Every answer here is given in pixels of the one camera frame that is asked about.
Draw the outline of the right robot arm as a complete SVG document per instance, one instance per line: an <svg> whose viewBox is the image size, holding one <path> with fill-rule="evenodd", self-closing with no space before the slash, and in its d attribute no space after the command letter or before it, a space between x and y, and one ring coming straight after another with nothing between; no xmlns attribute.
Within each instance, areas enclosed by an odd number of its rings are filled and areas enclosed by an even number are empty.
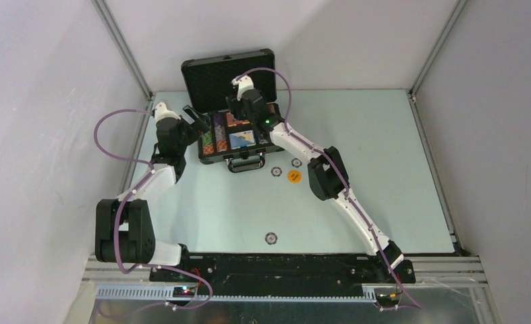
<svg viewBox="0 0 531 324"><path fill-rule="evenodd" d="M371 264L374 278L381 282L391 281L398 274L404 255L359 203L338 149L334 146L323 148L303 137L286 119L270 111L262 92L257 89L228 96L226 102L235 118L248 120L256 132L307 163L312 193L322 201L334 203L350 220L367 254L376 258Z"/></svg>

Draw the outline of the red playing card box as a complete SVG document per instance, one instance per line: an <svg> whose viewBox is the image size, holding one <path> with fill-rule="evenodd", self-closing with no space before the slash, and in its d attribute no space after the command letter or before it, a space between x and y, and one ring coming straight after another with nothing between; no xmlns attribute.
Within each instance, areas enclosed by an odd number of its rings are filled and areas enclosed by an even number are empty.
<svg viewBox="0 0 531 324"><path fill-rule="evenodd" d="M232 113L227 112L225 114L227 127L228 128L234 128L239 126L244 126L250 124L250 122L246 119L236 119Z"/></svg>

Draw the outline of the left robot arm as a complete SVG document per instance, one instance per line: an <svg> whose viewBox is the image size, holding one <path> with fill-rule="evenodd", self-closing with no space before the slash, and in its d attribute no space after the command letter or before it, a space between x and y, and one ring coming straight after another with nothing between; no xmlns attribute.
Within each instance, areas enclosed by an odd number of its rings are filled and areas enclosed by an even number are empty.
<svg viewBox="0 0 531 324"><path fill-rule="evenodd" d="M191 276L192 262L182 255L186 247L155 238L151 219L154 204L163 193L176 185L186 168L186 149L210 129L207 117L186 105L187 122L164 101L158 102L149 115L156 126L157 142L152 157L143 161L146 171L136 184L116 198L100 200L96 206L96 259L103 263L126 263L166 266L176 281Z"/></svg>

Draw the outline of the black poker set case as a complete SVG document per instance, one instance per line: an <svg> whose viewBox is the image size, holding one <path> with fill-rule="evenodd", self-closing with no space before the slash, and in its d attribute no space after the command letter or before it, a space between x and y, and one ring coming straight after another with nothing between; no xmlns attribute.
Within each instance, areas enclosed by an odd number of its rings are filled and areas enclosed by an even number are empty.
<svg viewBox="0 0 531 324"><path fill-rule="evenodd" d="M252 124L228 128L225 117L230 112L226 97L237 95L237 88L231 81L244 72L249 73L255 88L262 91L269 109L280 113L276 103L274 69L275 54L271 49L191 59L182 63L181 72L192 108L211 120L211 130L203 134L197 144L201 163L224 162L231 173L241 173L264 167L266 154L281 151L281 147L257 133ZM256 144L231 150L229 134L245 130L254 131Z"/></svg>

